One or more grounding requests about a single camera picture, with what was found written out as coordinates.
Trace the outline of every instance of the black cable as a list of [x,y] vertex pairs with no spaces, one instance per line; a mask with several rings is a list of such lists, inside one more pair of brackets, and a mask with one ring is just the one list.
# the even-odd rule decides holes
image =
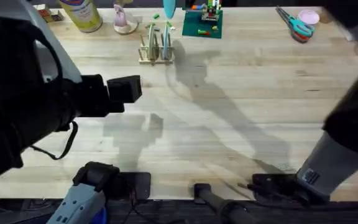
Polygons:
[[42,153],[48,155],[53,160],[63,159],[67,155],[67,153],[70,151],[71,146],[73,145],[74,138],[75,138],[75,136],[77,135],[77,132],[78,132],[78,124],[75,121],[72,121],[71,123],[73,124],[73,131],[71,132],[70,137],[68,137],[68,140],[67,140],[65,149],[63,150],[63,153],[59,157],[56,157],[52,153],[50,153],[50,152],[48,152],[46,150],[43,150],[43,149],[41,149],[41,148],[39,148],[37,146],[30,146],[30,147],[32,149],[34,149],[35,151],[42,152]]
[[152,219],[152,218],[149,218],[149,217],[147,217],[147,216],[141,214],[140,212],[138,212],[138,211],[136,210],[136,207],[137,207],[138,205],[140,205],[140,202],[139,202],[139,201],[135,202],[135,200],[136,200],[136,189],[133,188],[133,187],[131,187],[131,188],[132,188],[132,193],[131,193],[131,195],[130,195],[130,197],[129,197],[129,198],[130,198],[130,201],[131,201],[131,209],[128,211],[128,213],[127,213],[127,215],[126,215],[124,221],[123,221],[121,224],[125,224],[125,222],[126,222],[126,221],[128,220],[128,218],[129,218],[129,215],[130,215],[132,212],[135,212],[138,216],[142,217],[144,220],[146,220],[146,221],[148,221],[148,222],[150,222],[150,223],[153,223],[153,224],[174,224],[174,223],[178,223],[178,222],[187,223],[185,219],[173,220],[173,221],[170,221],[170,222],[168,222],[168,223],[160,223],[160,222],[155,221],[155,220]]

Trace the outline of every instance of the pink tape roll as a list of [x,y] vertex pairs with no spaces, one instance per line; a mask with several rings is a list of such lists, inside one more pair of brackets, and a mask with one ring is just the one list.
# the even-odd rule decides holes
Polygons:
[[320,16],[313,10],[305,9],[299,13],[298,19],[306,24],[315,25],[320,21]]

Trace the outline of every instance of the small block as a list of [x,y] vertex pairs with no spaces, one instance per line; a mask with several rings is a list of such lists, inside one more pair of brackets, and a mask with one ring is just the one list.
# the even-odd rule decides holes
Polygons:
[[38,10],[38,13],[44,17],[44,16],[49,16],[50,14],[48,13],[48,11],[46,11],[45,9],[41,9],[41,10]]
[[53,22],[52,16],[44,16],[43,19],[44,19],[46,22]]

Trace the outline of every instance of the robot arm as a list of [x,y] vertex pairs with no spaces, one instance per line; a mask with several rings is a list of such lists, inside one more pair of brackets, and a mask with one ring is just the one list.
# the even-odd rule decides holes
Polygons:
[[0,175],[76,117],[122,113],[141,95],[140,76],[105,85],[101,75],[81,75],[31,4],[0,1]]

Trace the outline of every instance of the gray robot arm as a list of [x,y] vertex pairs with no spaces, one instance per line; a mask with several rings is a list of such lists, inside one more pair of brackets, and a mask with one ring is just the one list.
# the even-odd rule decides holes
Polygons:
[[74,185],[47,224],[89,224],[105,203],[103,191],[97,192],[86,184]]

